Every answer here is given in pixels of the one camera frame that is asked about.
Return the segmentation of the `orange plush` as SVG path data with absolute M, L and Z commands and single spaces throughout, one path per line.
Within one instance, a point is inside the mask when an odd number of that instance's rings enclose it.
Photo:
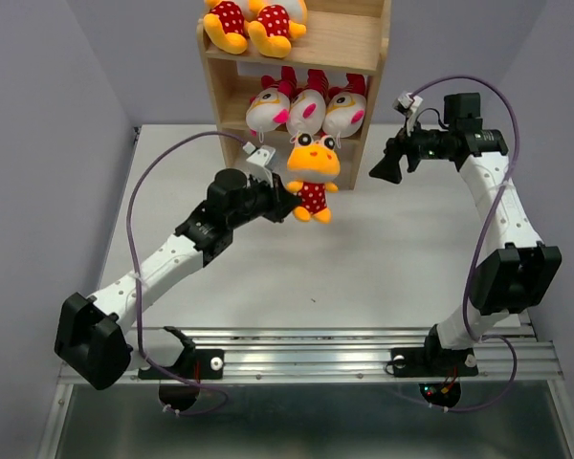
M 341 172 L 336 147 L 337 141 L 330 135 L 318 139 L 308 133 L 296 136 L 286 164 L 294 180 L 286 188 L 300 199 L 292 213 L 302 223 L 315 220 L 329 224 L 332 221 L 326 193 L 339 190 L 334 183 Z
M 248 49 L 245 32 L 250 13 L 247 1 L 207 0 L 203 28 L 221 51 L 241 55 Z

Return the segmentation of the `white pink plush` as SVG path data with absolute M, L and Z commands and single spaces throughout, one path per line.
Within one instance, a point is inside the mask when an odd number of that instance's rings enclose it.
M 310 69 L 307 84 L 299 88 L 291 102 L 286 128 L 292 137 L 307 133 L 316 135 L 325 119 L 329 83 L 323 70 Z
M 279 79 L 263 76 L 261 91 L 250 100 L 245 122 L 251 133 L 260 141 L 268 132 L 275 131 L 289 119 L 291 100 L 297 89 L 293 67 L 282 66 Z
M 366 112 L 366 80 L 363 75 L 347 74 L 347 84 L 329 89 L 330 100 L 326 105 L 321 126 L 324 134 L 334 138 L 352 137 L 362 127 Z

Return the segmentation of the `orange plush facing up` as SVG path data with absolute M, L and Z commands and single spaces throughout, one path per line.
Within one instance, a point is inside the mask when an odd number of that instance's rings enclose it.
M 308 9 L 304 0 L 250 0 L 248 7 L 254 20 L 247 32 L 261 55 L 285 58 L 292 51 L 293 42 L 307 33 Z

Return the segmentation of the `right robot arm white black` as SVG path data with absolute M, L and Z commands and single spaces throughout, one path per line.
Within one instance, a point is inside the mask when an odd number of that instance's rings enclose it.
M 408 172 L 424 160 L 448 161 L 470 190 L 482 229 L 461 305 L 431 327 L 422 346 L 392 350 L 388 367 L 396 377 L 442 376 L 452 370 L 474 376 L 474 344 L 498 322 L 541 303 L 562 255 L 529 222 L 508 175 L 506 142 L 499 131 L 483 126 L 480 95 L 446 96 L 437 129 L 421 126 L 421 103 L 410 93 L 394 101 L 405 124 L 387 140 L 384 157 L 369 175 L 399 184 L 401 161 L 407 162 Z

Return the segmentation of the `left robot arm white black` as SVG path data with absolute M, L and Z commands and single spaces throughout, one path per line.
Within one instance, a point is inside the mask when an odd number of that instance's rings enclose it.
M 205 200 L 145 261 L 134 258 L 121 279 L 65 299 L 55 353 L 95 389 L 110 387 L 133 366 L 126 334 L 142 323 L 147 308 L 225 251 L 236 229 L 259 217 L 281 223 L 300 203 L 275 173 L 261 180 L 234 168 L 220 170 Z

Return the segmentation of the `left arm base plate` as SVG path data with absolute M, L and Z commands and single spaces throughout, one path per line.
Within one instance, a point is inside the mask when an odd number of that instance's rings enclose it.
M 223 379 L 225 351 L 220 348 L 184 350 L 176 362 L 158 369 L 140 369 L 138 378 L 143 381 L 172 379 L 174 376 L 190 381 L 219 381 Z

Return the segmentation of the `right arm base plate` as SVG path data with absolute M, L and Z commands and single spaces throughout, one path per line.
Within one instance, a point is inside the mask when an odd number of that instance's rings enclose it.
M 390 350 L 385 371 L 396 378 L 475 377 L 478 368 L 474 350 L 428 351 L 424 347 L 399 347 Z

